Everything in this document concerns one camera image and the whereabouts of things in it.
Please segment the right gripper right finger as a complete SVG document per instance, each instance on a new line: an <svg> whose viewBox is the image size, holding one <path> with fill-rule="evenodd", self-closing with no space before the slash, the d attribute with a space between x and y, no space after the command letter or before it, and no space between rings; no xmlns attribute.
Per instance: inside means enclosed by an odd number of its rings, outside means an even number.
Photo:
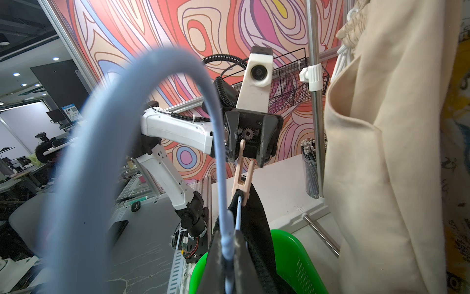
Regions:
<svg viewBox="0 0 470 294"><path fill-rule="evenodd" d="M241 231L235 231L235 254L233 258L235 293L264 294L252 258Z"/></svg>

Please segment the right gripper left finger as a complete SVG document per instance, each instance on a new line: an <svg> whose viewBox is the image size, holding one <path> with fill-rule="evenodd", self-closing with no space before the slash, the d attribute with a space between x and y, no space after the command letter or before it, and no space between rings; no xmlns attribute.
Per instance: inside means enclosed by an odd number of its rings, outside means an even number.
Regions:
<svg viewBox="0 0 470 294"><path fill-rule="evenodd" d="M206 259L206 266L198 286L198 294L225 294L227 278L227 261L223 256L222 236L216 232Z"/></svg>

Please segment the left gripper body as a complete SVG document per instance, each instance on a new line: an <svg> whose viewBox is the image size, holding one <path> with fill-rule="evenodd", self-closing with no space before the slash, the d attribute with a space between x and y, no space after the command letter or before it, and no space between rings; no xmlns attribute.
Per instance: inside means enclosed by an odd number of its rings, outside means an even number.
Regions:
<svg viewBox="0 0 470 294"><path fill-rule="evenodd" d="M224 114L226 129L226 159L239 157L241 141L245 141L243 156L264 167L277 153L283 117L249 110L232 109Z"/></svg>

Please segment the beige shorts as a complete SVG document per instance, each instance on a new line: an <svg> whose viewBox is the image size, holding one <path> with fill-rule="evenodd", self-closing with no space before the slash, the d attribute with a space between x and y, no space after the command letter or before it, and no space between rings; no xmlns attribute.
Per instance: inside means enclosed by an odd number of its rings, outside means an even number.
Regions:
<svg viewBox="0 0 470 294"><path fill-rule="evenodd" d="M323 193L342 235L343 294L446 291L440 114L461 1L357 1L353 58L326 94Z"/></svg>

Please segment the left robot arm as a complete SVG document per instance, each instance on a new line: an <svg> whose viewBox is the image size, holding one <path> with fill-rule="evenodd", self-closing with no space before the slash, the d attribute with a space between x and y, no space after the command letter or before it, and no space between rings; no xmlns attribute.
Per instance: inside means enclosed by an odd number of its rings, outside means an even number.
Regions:
<svg viewBox="0 0 470 294"><path fill-rule="evenodd" d="M246 59L216 54L203 58L203 64L229 62L244 70L239 89L222 76L212 86L219 100L222 120L207 116L188 116L166 111L155 102L141 117L141 137L135 159L170 198L180 227L173 239L175 250L187 263L197 262L208 250L209 209L200 192L191 188L181 174L181 167L201 169L202 155L215 157L214 130L225 130L224 158L236 162L240 172L243 162L249 168L265 166L277 153L283 118L268 112L273 80L274 57L266 48L257 47Z"/></svg>

